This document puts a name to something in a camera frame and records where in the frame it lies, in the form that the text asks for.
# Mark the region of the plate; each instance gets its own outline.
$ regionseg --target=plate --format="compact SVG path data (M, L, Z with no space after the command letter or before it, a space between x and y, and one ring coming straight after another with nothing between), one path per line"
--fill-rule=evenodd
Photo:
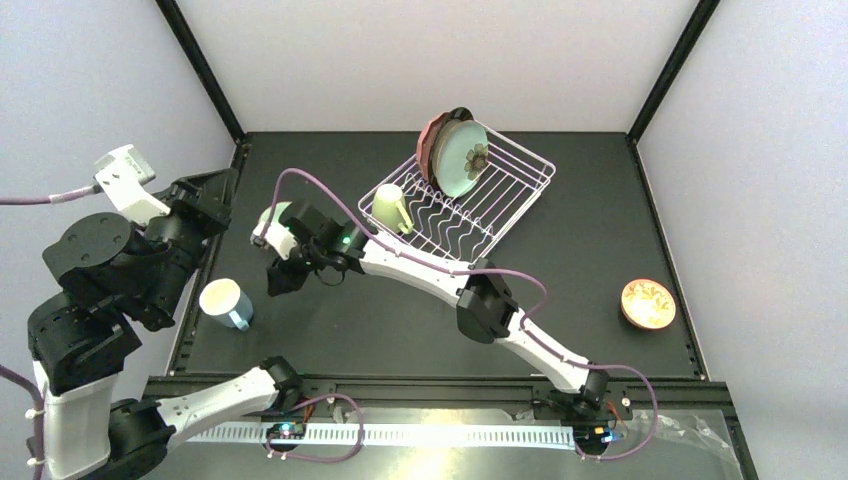
M427 123L421 134L418 135L418 143L415 147L415 161L418 163L418 170L421 171L421 176L428 183L438 188L436 177L433 174L433 165L430 158L433 153L433 144L436 143L436 138L439 136L442 128L449 120L474 120L474 115L471 110L465 107L457 107L449 112L442 112Z
M667 327L677 312L671 293L653 280L628 283L621 292L621 310L633 325L649 330Z
M470 192L488 165L486 129L474 120L450 120L433 146L432 169L439 189L458 198Z

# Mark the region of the white connector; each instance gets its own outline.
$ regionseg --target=white connector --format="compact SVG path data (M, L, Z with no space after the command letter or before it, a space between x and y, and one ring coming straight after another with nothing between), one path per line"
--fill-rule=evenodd
M36 410L34 408L30 408L24 413L24 418L27 420L32 420L39 415L44 415L44 410Z
M151 218L171 212L167 205L142 188L156 174L132 145L112 150L95 165L98 170L94 180L115 208L129 220L147 226Z
M100 160L94 162L94 166L100 172L114 162L121 162L130 167L139 185L150 183L150 181L156 178L156 172L153 171L150 164L147 163L144 157L141 156L141 153L132 144L118 147L103 155Z
M280 223L280 216L283 214L283 210L290 204L291 202L280 202L277 204L277 208L274 210L274 219L268 225L268 231L265 232L264 241L260 240L260 237L262 235L262 229L265 228L265 222L271 216L271 207L266 208L262 212L256 227L250 235L251 243L261 247L273 248L283 260L288 260L289 252L297 246L297 240L295 240L294 235Z

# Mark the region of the flower pattern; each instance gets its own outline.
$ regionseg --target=flower pattern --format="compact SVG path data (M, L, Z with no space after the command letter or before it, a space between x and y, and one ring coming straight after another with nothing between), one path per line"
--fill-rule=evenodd
M489 146L478 143L465 155L465 171L469 180L477 180L489 163Z
M621 305L627 318L642 328L662 328L674 320L677 308L663 286L650 280L634 280L625 287Z

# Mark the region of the black corner post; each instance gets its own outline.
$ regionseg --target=black corner post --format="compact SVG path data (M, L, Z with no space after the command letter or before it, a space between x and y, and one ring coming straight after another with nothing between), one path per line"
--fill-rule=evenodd
M209 95L209 99L212 100L215 109L218 110L218 115L221 116L221 120L230 132L230 136L233 137L233 141L240 144L244 138L244 130L241 129L236 114L233 113L233 109L230 107L229 102L227 102L227 97L224 96L224 91L221 90L218 80L215 79L212 68L206 62L206 57L203 56L197 39L191 33L191 29L183 13L180 11L179 5L177 5L176 0L156 0L156 4L159 5L162 15L165 16L165 20L168 21L168 25L171 26L171 30L174 32L174 36L177 37L177 41L183 47L183 52L188 57L188 61L191 62L191 66L197 73L198 78L200 78L200 83L206 89L206 94Z
M689 17L689 22L686 24L686 28L684 28L683 33L680 34L680 38L677 40L674 50L671 51L671 55L669 55L668 60L666 60L665 66L663 66L662 72L660 72L660 76L657 78L656 83L654 83L651 93L648 94L648 99L645 100L645 104L642 105L642 109L639 111L639 116L636 117L636 121L633 122L633 126L630 127L630 132L628 132L627 136L633 144L639 143L639 140L648 128L648 124L651 123L651 119L654 118L654 114L657 113L657 110L660 108L663 98L665 98L666 93L668 93L668 90L671 88L671 84L674 82L674 79L677 77L680 69L683 68L683 64L686 62L689 52L692 51L692 48L695 46L695 42L698 41L698 37L701 36L701 32L703 32L704 27L707 26L707 22L713 15L719 1L720 0L700 0L698 2L698 5L695 7L695 11L692 12L692 16Z

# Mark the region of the blue mug handle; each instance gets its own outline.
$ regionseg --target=blue mug handle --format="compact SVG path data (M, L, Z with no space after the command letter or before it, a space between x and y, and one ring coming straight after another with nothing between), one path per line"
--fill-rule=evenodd
M247 322L245 322L245 321L244 321L244 319L243 319L243 318L241 318L241 315L239 315L239 314L238 314L235 310L231 311L231 312L230 312L230 313L228 313L227 315L229 315L229 316L230 316L230 320L232 320L232 321L233 321L233 323L235 324L236 328L238 328L238 329L239 329L239 330L241 330L242 332L244 332L245 330L247 330L247 329L248 329L248 327L250 326L250 324L249 324L249 323L247 323Z

